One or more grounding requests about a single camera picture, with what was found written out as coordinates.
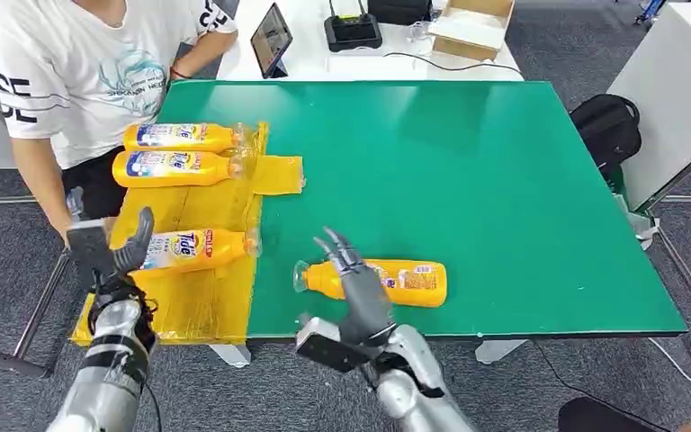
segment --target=green tabletop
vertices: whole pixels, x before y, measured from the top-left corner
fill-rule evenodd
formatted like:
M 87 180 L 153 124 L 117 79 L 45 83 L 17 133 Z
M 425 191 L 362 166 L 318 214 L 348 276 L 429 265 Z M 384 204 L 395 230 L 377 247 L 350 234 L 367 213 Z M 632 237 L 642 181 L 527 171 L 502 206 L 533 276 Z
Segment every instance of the green tabletop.
M 686 330 L 547 83 L 180 83 L 159 120 L 266 121 L 268 154 L 303 156 L 303 194 L 264 200 L 251 338 L 345 313 L 292 289 L 324 225 L 364 257 L 446 266 L 442 307 L 394 308 L 428 336 Z

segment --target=red bracelet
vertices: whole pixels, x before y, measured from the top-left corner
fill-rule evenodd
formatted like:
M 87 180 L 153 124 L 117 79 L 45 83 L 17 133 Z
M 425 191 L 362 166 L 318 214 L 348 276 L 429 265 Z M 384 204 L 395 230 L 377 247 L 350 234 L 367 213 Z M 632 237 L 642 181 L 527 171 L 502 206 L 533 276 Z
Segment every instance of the red bracelet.
M 192 79 L 191 76 L 186 76 L 186 75 L 184 75 L 184 74 L 179 74 L 178 71 L 177 71 L 176 69 L 174 69 L 173 66 L 171 67 L 171 75 L 176 75 L 177 77 L 183 78 L 183 79 Z

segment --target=gray carpet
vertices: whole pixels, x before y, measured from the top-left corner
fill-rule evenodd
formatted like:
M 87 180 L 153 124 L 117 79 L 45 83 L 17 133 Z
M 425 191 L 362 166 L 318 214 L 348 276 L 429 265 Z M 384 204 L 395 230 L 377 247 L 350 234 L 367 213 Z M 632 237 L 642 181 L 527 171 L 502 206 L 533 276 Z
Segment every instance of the gray carpet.
M 523 0 L 508 41 L 526 76 L 552 81 L 571 108 L 604 91 L 642 39 L 643 31 L 629 25 L 637 13 L 630 1 Z M 691 193 L 691 180 L 685 189 Z M 0 195 L 22 193 L 16 173 L 0 172 Z M 691 204 L 662 204 L 658 213 L 691 265 Z M 0 349 L 13 349 L 59 251 L 58 238 L 36 206 L 0 207 Z M 649 256 L 691 328 L 691 296 L 682 278 L 660 244 Z M 71 271 L 29 354 L 32 361 L 55 365 L 54 374 L 42 380 L 0 370 L 0 431 L 43 430 L 65 397 L 84 354 L 66 340 L 84 297 L 75 280 Z M 691 367 L 680 339 L 663 342 Z M 691 419 L 691 385 L 646 340 L 541 344 L 568 383 L 666 428 Z M 431 343 L 463 411 L 485 431 L 555 430 L 558 409 L 579 393 L 554 378 L 530 342 L 493 365 L 473 360 L 477 345 Z M 253 363 L 237 370 L 204 346 L 159 347 L 151 383 L 165 430 L 397 430 L 358 374 L 333 373 L 295 357 L 289 342 L 253 343 L 250 349 Z M 137 430 L 154 430 L 148 397 Z

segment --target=robotic arm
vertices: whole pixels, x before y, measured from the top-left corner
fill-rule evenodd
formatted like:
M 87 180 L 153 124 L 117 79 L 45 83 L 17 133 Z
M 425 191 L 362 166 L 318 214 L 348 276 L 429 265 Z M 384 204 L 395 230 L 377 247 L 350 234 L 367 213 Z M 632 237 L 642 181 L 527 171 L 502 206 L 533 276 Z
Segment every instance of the robotic arm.
M 398 325 L 380 279 L 350 242 L 332 229 L 331 246 L 314 238 L 340 275 L 349 312 L 335 325 L 303 317 L 296 352 L 340 372 L 369 365 L 378 400 L 408 432 L 477 432 L 446 387 L 441 366 L 413 327 Z
M 75 258 L 93 275 L 94 304 L 88 327 L 94 336 L 84 362 L 49 432 L 128 432 L 149 377 L 157 336 L 155 312 L 128 277 L 147 254 L 154 225 L 142 210 L 139 228 L 121 249 L 107 248 L 102 222 L 73 225 L 68 239 Z M 305 318 L 296 351 L 341 372 L 372 368 L 370 384 L 385 412 L 408 432 L 477 432 L 446 387 L 441 367 L 416 329 L 397 325 L 377 274 L 346 238 L 325 229 L 335 245 L 315 241 L 337 269 L 349 312 L 339 324 Z
M 149 376 L 149 354 L 157 337 L 150 327 L 154 310 L 128 272 L 144 263 L 153 225 L 152 211 L 143 209 L 137 233 L 114 251 L 107 249 L 100 220 L 79 222 L 69 231 L 70 246 L 81 261 L 81 270 L 90 265 L 94 275 L 96 295 L 88 315 L 94 339 L 49 432 L 133 429 Z M 101 241 L 89 241 L 94 237 L 98 240 L 100 234 Z M 103 251 L 94 249 L 100 243 Z

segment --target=bottle label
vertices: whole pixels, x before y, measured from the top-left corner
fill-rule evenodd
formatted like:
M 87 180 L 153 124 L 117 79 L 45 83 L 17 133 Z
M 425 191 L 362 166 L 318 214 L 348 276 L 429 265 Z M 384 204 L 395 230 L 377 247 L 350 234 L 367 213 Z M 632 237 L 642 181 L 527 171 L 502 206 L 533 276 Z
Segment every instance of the bottle label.
M 194 152 L 134 151 L 126 164 L 126 172 L 132 177 L 163 177 L 199 171 L 200 155 Z
M 435 290 L 438 288 L 438 281 L 430 268 L 428 272 L 419 273 L 415 268 L 414 272 L 409 270 L 399 270 L 399 288 L 407 290 Z
M 145 124 L 139 126 L 136 141 L 142 147 L 193 145 L 205 141 L 208 125 L 201 124 Z
M 142 269 L 163 268 L 176 264 L 177 260 L 190 260 L 204 251 L 207 257 L 213 255 L 213 231 L 183 231 L 155 234 L 149 241 L 147 257 Z
M 398 274 L 391 274 L 379 265 L 367 265 L 377 273 L 382 286 L 387 289 L 435 290 L 438 288 L 435 272 L 430 265 L 417 265 L 413 270 L 401 269 Z

